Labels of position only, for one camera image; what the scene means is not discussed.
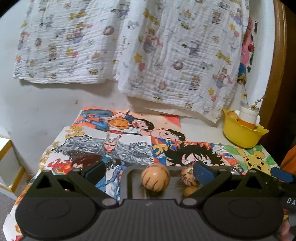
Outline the colourful cartoon poster mat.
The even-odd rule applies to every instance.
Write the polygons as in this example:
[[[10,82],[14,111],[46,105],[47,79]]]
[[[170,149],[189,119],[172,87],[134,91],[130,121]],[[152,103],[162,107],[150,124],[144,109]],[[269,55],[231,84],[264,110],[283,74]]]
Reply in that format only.
[[[102,108],[81,110],[73,125],[64,127],[44,151],[38,169],[63,175],[97,161],[105,163],[106,175],[95,186],[115,199],[120,199],[124,171],[136,164],[182,167],[203,161],[246,172],[234,147],[190,142],[177,115]]]

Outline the yellow plastic bowl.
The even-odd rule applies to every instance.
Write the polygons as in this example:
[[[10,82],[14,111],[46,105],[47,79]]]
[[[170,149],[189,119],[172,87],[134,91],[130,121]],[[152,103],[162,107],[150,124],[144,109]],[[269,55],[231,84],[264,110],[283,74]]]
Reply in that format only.
[[[230,142],[239,147],[245,149],[253,148],[258,144],[260,139],[269,132],[269,130],[265,129],[262,125],[256,126],[255,129],[250,129],[247,126],[241,125],[237,119],[229,115],[231,110],[223,109],[223,112],[223,133]]]

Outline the yellow fruit in bowl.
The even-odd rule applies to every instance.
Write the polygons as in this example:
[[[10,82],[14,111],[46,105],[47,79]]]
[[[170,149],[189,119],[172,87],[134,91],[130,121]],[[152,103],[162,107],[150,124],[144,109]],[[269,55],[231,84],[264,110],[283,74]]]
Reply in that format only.
[[[238,115],[235,111],[229,111],[228,113],[228,116],[230,116],[231,118],[237,120],[238,119]]]

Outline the cartoon print cloth left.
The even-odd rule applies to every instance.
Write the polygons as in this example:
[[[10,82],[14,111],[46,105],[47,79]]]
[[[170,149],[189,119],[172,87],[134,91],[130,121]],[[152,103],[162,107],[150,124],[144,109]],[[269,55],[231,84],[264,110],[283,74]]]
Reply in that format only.
[[[147,1],[29,1],[13,76],[32,83],[102,83],[134,66]]]

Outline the winnie pooh drawing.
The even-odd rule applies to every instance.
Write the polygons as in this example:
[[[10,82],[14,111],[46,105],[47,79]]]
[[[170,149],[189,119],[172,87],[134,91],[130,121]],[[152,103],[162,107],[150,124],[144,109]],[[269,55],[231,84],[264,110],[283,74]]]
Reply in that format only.
[[[271,175],[273,167],[279,168],[278,164],[262,145],[256,145],[250,149],[243,149],[233,145],[224,145],[224,148],[226,153],[223,157],[242,175],[245,175],[252,168]]]

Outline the colourful cartoon wall drawing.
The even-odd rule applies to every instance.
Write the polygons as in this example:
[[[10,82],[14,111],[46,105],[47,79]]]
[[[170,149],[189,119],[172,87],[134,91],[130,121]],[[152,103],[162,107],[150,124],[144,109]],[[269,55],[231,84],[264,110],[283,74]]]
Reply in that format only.
[[[256,30],[256,28],[254,28],[252,18],[249,17],[248,26],[242,42],[241,59],[237,76],[237,83],[241,85],[245,85],[247,83],[247,74],[250,73],[253,63],[255,51],[253,30]]]

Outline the dry flower twig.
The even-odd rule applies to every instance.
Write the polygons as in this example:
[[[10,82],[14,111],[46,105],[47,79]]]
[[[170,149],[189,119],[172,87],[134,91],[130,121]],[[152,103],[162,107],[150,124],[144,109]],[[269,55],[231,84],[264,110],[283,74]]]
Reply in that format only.
[[[266,90],[263,90],[259,86],[248,88],[247,85],[243,85],[241,91],[241,102],[251,106],[251,109],[260,108],[260,102],[263,102],[265,92]]]

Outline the striped tan melon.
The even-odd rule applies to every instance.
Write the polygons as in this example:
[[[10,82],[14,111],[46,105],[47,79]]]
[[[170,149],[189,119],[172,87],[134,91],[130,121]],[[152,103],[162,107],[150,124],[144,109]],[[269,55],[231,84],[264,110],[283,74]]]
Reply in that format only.
[[[152,192],[163,192],[170,183],[170,172],[163,164],[147,166],[141,174],[144,188]]]

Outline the wooden door frame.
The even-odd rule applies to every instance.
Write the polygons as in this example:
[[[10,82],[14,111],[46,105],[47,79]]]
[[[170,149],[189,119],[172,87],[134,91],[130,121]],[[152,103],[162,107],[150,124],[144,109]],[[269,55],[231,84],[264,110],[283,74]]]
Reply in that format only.
[[[261,106],[269,130],[261,143],[295,137],[295,1],[274,1],[275,34],[271,71]]]

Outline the white yellow stool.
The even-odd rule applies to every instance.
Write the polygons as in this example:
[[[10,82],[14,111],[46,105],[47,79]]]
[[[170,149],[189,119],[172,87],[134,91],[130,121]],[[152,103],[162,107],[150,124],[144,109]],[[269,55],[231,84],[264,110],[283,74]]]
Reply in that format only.
[[[13,143],[9,138],[1,137],[0,150],[1,193],[17,200],[32,176],[19,163]]]

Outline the cartoon print cloth right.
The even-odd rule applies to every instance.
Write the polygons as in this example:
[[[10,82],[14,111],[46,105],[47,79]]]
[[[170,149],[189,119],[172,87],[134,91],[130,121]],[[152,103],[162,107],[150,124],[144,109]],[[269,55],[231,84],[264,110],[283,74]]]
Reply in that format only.
[[[249,1],[126,1],[119,90],[217,123],[237,85]]]

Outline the small brown fruit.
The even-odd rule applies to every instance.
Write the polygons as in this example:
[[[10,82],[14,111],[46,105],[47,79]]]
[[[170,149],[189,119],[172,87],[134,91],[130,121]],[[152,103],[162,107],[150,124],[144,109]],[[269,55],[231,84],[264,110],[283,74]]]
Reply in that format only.
[[[184,197],[188,197],[194,192],[198,191],[201,187],[199,186],[188,186],[184,189]]]

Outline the metal tray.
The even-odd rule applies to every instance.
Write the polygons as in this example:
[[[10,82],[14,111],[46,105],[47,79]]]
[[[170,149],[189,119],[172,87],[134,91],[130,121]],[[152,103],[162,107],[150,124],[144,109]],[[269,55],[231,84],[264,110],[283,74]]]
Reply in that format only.
[[[180,202],[184,198],[186,185],[181,179],[181,167],[168,167],[170,172],[170,183],[163,192],[152,192],[144,188],[141,174],[145,166],[134,165],[128,167],[122,175],[120,184],[120,200],[125,199],[175,199]],[[204,163],[193,165],[194,177],[197,177],[202,184],[208,184],[221,170],[231,172],[235,177],[241,175],[231,166],[207,166]]]

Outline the dark striped round fruit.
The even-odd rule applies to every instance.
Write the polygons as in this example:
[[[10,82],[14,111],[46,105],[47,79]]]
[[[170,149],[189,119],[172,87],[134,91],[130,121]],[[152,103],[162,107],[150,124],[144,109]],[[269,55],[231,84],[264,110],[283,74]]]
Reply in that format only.
[[[182,168],[181,179],[187,186],[199,186],[200,182],[194,177],[193,163],[187,164]]]

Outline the cartoon print cloth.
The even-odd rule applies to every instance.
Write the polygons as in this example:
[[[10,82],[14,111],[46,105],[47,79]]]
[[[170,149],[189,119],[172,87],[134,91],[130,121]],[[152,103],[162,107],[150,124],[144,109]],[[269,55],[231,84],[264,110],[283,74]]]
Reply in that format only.
[[[29,1],[13,76],[32,83],[102,83],[134,66],[147,1]]]
[[[217,123],[237,85],[249,1],[126,1],[119,90]]]

